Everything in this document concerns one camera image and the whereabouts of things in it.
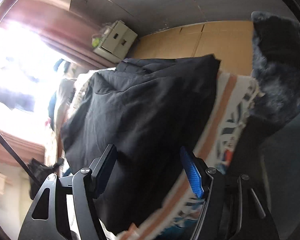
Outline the patterned white geometric blanket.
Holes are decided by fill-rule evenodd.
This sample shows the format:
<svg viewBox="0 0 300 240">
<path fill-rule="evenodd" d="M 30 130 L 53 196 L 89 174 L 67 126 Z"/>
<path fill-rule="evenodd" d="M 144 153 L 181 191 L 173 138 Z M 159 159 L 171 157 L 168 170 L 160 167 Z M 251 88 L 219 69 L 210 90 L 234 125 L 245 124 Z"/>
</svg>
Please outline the patterned white geometric blanket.
<svg viewBox="0 0 300 240">
<path fill-rule="evenodd" d="M 187 67 L 177 69 L 167 67 L 159 69 L 157 64 L 148 68 L 109 68 L 91 70 L 81 74 L 74 83 L 76 89 L 70 104 L 67 120 L 62 124 L 60 136 L 65 157 L 72 170 L 79 164 L 85 164 L 101 151 L 101 147 L 110 139 L 110 128 L 100 122 L 92 122 L 93 111 L 102 107 L 102 103 L 88 99 L 88 92 L 97 78 L 97 94 L 104 95 L 106 87 L 117 95 L 136 86 L 137 79 L 153 80 L 174 76 L 193 75 L 196 81 L 207 80 L 216 87 L 213 108 L 194 108 L 187 124 L 190 127 L 190 148 L 197 157 L 210 166 L 225 173 L 231 163 L 236 145 L 247 124 L 253 101 L 259 94 L 257 81 L 251 76 L 236 75 L 220 70 L 213 74 L 211 68 L 190 70 Z M 181 172 L 169 192 L 142 223 L 129 223 L 128 227 L 115 233 L 105 226 L 106 235 L 111 239 L 153 239 L 157 236 L 183 232 L 192 222 L 198 220 L 202 201 L 191 191 L 185 172 Z"/>
</svg>

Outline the folded black garment stack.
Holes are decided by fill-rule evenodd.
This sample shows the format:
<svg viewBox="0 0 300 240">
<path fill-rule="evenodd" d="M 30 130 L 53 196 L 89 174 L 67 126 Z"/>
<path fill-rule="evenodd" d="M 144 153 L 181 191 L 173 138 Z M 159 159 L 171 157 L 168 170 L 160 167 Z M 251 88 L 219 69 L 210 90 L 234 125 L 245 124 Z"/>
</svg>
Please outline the folded black garment stack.
<svg viewBox="0 0 300 240">
<path fill-rule="evenodd" d="M 180 149 L 195 147 L 210 117 L 219 65 L 212 54 L 126 59 L 89 79 L 61 138 L 73 172 L 116 146 L 117 161 L 95 200 L 108 231 L 138 226 L 162 207 L 181 173 Z"/>
</svg>

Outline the left pink curtain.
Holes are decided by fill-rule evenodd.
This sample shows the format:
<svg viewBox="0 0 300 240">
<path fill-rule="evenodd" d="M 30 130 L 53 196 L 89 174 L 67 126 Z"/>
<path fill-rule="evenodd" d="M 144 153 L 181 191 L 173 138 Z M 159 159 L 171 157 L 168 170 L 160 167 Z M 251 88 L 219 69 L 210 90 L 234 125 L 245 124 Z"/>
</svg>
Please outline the left pink curtain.
<svg viewBox="0 0 300 240">
<path fill-rule="evenodd" d="M 0 134 L 8 144 L 15 150 L 21 159 L 27 164 L 32 158 L 44 162 L 45 147 L 35 142 L 27 141 L 0 130 Z M 0 144 L 0 163 L 18 166 L 15 159 Z"/>
</svg>

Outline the pink curtain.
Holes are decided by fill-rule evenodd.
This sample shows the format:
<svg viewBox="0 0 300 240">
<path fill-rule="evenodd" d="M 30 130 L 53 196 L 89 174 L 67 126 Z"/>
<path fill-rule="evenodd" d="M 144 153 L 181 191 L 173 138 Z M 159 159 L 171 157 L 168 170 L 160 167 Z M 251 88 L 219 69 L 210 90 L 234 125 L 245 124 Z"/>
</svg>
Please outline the pink curtain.
<svg viewBox="0 0 300 240">
<path fill-rule="evenodd" d="M 114 67 L 115 64 L 93 52 L 92 37 L 101 28 L 58 3 L 46 0 L 17 0 L 0 22 L 10 29 L 20 25 L 37 35 L 52 49 L 88 69 Z"/>
<path fill-rule="evenodd" d="M 45 147 L 35 142 L 27 141 L 0 130 L 0 134 L 8 144 L 15 150 L 21 159 L 27 164 L 32 158 L 44 162 Z M 0 163 L 18 166 L 15 159 L 0 144 Z"/>
</svg>

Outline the hanging dark jacket left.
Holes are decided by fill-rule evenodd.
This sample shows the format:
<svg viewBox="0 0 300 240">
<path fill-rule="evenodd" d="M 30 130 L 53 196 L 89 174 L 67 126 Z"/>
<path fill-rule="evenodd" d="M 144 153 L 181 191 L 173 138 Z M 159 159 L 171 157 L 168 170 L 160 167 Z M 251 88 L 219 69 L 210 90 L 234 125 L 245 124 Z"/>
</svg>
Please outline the hanging dark jacket left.
<svg viewBox="0 0 300 240">
<path fill-rule="evenodd" d="M 0 88 L 0 102 L 9 109 L 22 109 L 25 111 L 34 111 L 34 97 L 27 94 L 15 93 L 5 88 Z"/>
</svg>

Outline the green item on nightstand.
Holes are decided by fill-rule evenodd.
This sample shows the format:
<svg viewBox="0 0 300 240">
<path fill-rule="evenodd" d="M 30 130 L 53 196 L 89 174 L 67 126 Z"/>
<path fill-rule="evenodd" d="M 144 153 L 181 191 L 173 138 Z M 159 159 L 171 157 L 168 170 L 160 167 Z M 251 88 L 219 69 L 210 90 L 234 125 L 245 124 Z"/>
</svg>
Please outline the green item on nightstand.
<svg viewBox="0 0 300 240">
<path fill-rule="evenodd" d="M 92 38 L 92 41 L 91 41 L 92 47 L 96 48 L 99 45 L 100 41 L 101 41 L 101 39 L 99 37 Z"/>
</svg>

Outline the cream bedside nightstand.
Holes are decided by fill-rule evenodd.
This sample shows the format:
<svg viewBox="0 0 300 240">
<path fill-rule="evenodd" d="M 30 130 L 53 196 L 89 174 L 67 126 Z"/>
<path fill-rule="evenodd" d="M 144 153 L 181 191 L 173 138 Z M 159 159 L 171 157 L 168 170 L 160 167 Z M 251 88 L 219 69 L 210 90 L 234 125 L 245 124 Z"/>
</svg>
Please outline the cream bedside nightstand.
<svg viewBox="0 0 300 240">
<path fill-rule="evenodd" d="M 112 63 L 119 63 L 126 57 L 137 36 L 124 22 L 115 21 L 106 25 L 102 33 L 91 37 L 101 39 L 99 45 L 93 48 L 93 53 Z"/>
</svg>

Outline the dark fluffy rug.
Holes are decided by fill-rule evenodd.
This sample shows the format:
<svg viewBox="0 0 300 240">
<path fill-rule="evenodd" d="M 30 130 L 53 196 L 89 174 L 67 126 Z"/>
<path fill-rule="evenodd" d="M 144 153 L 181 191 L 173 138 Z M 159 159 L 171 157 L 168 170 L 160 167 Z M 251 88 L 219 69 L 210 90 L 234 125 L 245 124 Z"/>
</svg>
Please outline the dark fluffy rug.
<svg viewBox="0 0 300 240">
<path fill-rule="evenodd" d="M 300 23 L 264 11 L 251 14 L 252 77 L 261 95 L 252 114 L 283 127 L 300 113 Z"/>
</svg>

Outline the right pink curtain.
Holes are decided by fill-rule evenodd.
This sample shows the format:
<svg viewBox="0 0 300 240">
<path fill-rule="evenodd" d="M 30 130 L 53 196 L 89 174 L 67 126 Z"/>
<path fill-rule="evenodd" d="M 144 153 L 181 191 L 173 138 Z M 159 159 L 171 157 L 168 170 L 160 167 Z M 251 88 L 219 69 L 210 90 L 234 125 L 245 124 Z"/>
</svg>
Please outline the right pink curtain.
<svg viewBox="0 0 300 240">
<path fill-rule="evenodd" d="M 10 29 L 20 25 L 37 35 L 52 49 L 88 69 L 114 67 L 115 64 L 93 52 L 92 37 L 101 28 L 58 3 L 46 0 L 17 0 L 0 22 Z"/>
</svg>

